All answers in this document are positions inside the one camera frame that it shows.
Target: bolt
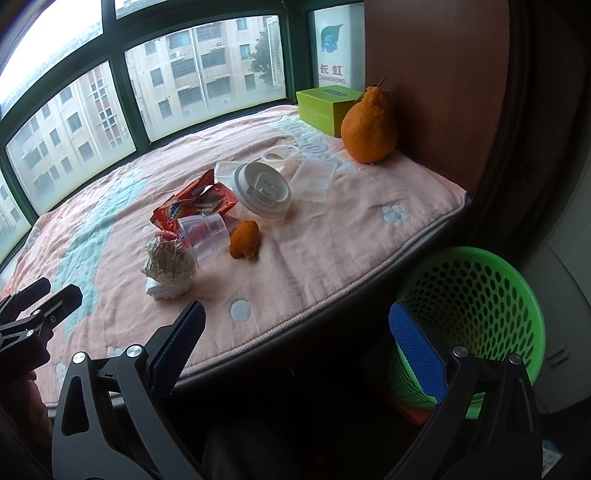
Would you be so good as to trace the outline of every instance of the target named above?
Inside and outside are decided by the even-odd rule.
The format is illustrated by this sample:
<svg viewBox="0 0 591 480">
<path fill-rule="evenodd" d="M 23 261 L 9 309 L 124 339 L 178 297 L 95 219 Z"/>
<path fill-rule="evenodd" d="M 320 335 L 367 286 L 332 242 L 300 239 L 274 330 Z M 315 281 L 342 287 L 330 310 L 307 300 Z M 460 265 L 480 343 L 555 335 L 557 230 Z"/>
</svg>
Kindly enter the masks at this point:
<svg viewBox="0 0 591 480">
<path fill-rule="evenodd" d="M 85 358 L 86 358 L 86 354 L 84 352 L 78 352 L 78 353 L 74 354 L 74 356 L 72 357 L 72 361 L 75 364 L 81 364 Z"/>
<path fill-rule="evenodd" d="M 521 365 L 521 357 L 516 353 L 510 353 L 509 362 L 511 362 L 513 365 Z"/>
<path fill-rule="evenodd" d="M 125 351 L 125 353 L 127 353 L 127 356 L 130 356 L 131 358 L 138 356 L 141 352 L 141 345 L 132 345 Z"/>
<path fill-rule="evenodd" d="M 465 358 L 470 353 L 465 346 L 457 345 L 453 348 L 453 354 L 458 358 Z"/>
</svg>

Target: pink blanket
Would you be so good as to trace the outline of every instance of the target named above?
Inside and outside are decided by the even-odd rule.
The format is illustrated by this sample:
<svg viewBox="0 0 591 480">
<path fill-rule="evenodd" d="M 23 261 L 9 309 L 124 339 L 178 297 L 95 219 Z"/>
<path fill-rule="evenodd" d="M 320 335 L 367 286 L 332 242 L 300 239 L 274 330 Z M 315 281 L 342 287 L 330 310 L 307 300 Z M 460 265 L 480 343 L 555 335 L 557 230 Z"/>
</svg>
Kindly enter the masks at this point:
<svg viewBox="0 0 591 480">
<path fill-rule="evenodd" d="M 222 254 L 175 300 L 145 294 L 140 272 L 152 210 L 219 160 L 255 160 L 269 147 L 330 147 L 341 159 L 324 203 L 294 201 L 282 220 L 262 220 L 259 258 Z M 356 164 L 340 139 L 280 106 L 187 135 L 113 171 L 33 227 L 4 294 L 39 277 L 53 291 L 80 286 L 83 306 L 55 329 L 51 361 L 38 370 L 44 401 L 55 404 L 72 355 L 92 358 L 144 343 L 189 300 L 205 305 L 207 326 L 184 370 L 189 375 L 265 342 L 344 296 L 465 204 L 457 185 L 395 153 Z"/>
</svg>

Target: green tissue box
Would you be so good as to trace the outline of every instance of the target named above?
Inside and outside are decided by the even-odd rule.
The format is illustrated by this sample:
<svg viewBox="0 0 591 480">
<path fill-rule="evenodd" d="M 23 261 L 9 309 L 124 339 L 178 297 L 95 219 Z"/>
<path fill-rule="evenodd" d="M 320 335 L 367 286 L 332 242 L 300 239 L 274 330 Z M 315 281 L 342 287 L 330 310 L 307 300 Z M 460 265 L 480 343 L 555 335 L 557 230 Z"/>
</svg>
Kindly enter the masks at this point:
<svg viewBox="0 0 591 480">
<path fill-rule="evenodd" d="M 341 85 L 330 85 L 302 90 L 296 95 L 300 118 L 304 122 L 325 134 L 340 137 L 343 118 L 363 93 Z"/>
</svg>

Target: white lid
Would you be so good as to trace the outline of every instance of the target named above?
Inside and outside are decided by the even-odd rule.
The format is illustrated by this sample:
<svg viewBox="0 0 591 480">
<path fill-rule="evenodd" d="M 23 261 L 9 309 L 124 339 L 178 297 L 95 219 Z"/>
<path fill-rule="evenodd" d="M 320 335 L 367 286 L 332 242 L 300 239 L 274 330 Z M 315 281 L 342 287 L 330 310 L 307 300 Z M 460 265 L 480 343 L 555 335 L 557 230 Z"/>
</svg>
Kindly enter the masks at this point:
<svg viewBox="0 0 591 480">
<path fill-rule="evenodd" d="M 232 190 L 248 210 L 263 218 L 282 218 L 290 208 L 287 180 L 261 162 L 240 165 L 232 176 Z"/>
</svg>

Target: red snack wrapper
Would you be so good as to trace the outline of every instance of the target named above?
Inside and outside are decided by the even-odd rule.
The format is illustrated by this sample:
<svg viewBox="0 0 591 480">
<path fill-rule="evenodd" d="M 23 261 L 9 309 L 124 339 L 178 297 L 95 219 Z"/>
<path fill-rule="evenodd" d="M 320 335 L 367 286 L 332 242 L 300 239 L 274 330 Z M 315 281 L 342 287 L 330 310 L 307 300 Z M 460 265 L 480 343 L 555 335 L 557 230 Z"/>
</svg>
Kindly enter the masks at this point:
<svg viewBox="0 0 591 480">
<path fill-rule="evenodd" d="M 156 208 L 150 221 L 161 230 L 176 233 L 178 218 L 199 213 L 224 215 L 237 203 L 229 188 L 213 182 L 213 169 L 210 169 Z"/>
</svg>

